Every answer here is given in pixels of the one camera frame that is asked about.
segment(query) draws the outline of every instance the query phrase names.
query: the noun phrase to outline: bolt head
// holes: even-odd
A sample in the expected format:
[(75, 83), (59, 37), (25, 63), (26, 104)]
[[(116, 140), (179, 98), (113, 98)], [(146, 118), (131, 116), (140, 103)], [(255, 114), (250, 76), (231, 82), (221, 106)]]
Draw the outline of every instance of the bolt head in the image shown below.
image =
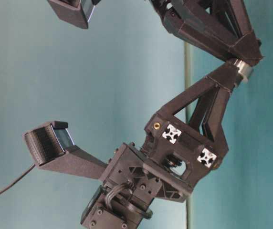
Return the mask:
[(97, 211), (97, 214), (98, 215), (101, 215), (103, 213), (103, 210), (102, 209), (99, 209), (98, 211)]
[(91, 228), (95, 227), (95, 225), (96, 225), (96, 222), (95, 222), (95, 221), (92, 221), (92, 222), (90, 223), (90, 227), (91, 227)]

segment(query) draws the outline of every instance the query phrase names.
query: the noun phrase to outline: screw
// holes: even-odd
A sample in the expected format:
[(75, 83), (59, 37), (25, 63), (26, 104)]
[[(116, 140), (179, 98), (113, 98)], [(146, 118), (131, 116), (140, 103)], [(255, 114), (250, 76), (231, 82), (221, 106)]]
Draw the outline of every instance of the screw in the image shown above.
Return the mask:
[(90, 223), (90, 227), (92, 228), (92, 227), (94, 227), (96, 225), (96, 222), (95, 221), (92, 221), (91, 223)]
[(103, 210), (102, 209), (98, 209), (97, 214), (101, 215), (102, 213), (103, 213)]
[(160, 124), (160, 123), (155, 123), (155, 124), (154, 124), (154, 129), (155, 129), (155, 130), (160, 129), (160, 127), (161, 127), (161, 124)]

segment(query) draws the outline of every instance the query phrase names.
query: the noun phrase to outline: cable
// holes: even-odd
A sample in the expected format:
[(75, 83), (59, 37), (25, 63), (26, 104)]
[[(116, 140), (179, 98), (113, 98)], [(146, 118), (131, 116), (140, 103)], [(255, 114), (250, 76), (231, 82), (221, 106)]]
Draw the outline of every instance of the cable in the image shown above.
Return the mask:
[(28, 174), (33, 168), (35, 168), (35, 164), (32, 164), (24, 173), (21, 174), (18, 178), (16, 178), (13, 182), (11, 182), (8, 186), (0, 191), (0, 195), (18, 183), (26, 174)]

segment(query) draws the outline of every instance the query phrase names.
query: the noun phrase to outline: blue-green background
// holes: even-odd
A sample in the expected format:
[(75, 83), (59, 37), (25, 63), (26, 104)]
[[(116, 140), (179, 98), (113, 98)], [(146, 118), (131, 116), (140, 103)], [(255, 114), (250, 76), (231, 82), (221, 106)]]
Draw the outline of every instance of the blue-green background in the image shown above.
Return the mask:
[[(265, 59), (230, 99), (223, 127), (229, 152), (196, 186), (192, 229), (273, 229), (273, 1), (246, 0)], [(192, 49), (195, 82), (222, 63)]]
[[(23, 132), (67, 121), (75, 143), (107, 161), (123, 142), (141, 146), (151, 115), (183, 90), (183, 42), (149, 2), (104, 0), (81, 30), (46, 0), (0, 1), (0, 189), (32, 163)], [(0, 228), (81, 229), (99, 184), (34, 169), (0, 196)], [(185, 227), (184, 204), (151, 208), (140, 228)]]
[[(230, 151), (195, 188), (193, 229), (273, 228), (273, 1), (245, 3), (266, 57), (230, 99)], [(222, 64), (190, 51), (192, 82)], [(0, 1), (0, 188), (32, 163), (24, 131), (68, 121), (76, 144), (107, 161), (122, 142), (140, 146), (145, 123), (182, 90), (183, 42), (148, 2), (102, 1), (84, 31), (58, 20), (45, 0)], [(0, 196), (0, 228), (82, 228), (99, 184), (34, 169)], [(140, 228), (186, 227), (184, 204), (156, 199), (151, 208)]]

